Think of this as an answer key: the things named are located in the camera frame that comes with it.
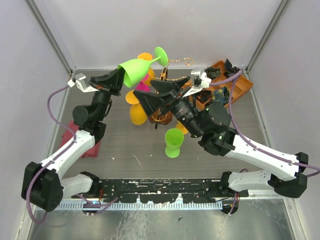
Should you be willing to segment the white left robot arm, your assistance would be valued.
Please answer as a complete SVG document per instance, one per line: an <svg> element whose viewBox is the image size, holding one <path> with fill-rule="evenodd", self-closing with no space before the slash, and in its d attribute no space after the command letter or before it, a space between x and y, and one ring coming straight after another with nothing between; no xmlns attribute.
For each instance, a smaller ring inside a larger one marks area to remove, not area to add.
<svg viewBox="0 0 320 240"><path fill-rule="evenodd" d="M107 125L103 123L112 105L112 96L119 96L123 87L125 71L114 69L102 76L86 81L82 73L71 78L64 87L76 86L83 93L93 93L91 104L78 105L73 109L73 123L78 127L70 140L55 153L39 163L30 162L24 170L21 197L46 212L58 207L64 198L81 193L96 195L100 179L83 171L75 177L64 178L66 171L89 149L104 137Z"/></svg>

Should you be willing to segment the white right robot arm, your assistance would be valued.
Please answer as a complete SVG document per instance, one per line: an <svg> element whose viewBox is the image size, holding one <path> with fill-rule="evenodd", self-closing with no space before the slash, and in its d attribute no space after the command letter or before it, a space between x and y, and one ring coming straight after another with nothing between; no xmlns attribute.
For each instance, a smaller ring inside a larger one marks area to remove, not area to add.
<svg viewBox="0 0 320 240"><path fill-rule="evenodd" d="M191 88L183 88L188 80L188 77L178 81L152 80L155 93L134 90L133 94L147 116L156 111L161 115L172 113L192 138L200 138L198 144L207 153L239 159L261 169L223 172L219 187L224 191L273 189L281 196L299 198L307 189L308 178L303 172L308 155L282 153L246 138L230 126L232 117L220 102L198 110L187 95Z"/></svg>

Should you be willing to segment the pink plastic wine glass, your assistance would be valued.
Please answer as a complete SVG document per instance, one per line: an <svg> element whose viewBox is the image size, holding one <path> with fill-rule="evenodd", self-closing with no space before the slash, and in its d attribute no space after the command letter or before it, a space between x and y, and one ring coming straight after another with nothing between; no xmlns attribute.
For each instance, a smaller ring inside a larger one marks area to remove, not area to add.
<svg viewBox="0 0 320 240"><path fill-rule="evenodd" d="M142 81L135 88L137 91L150 92L150 87Z"/></svg>

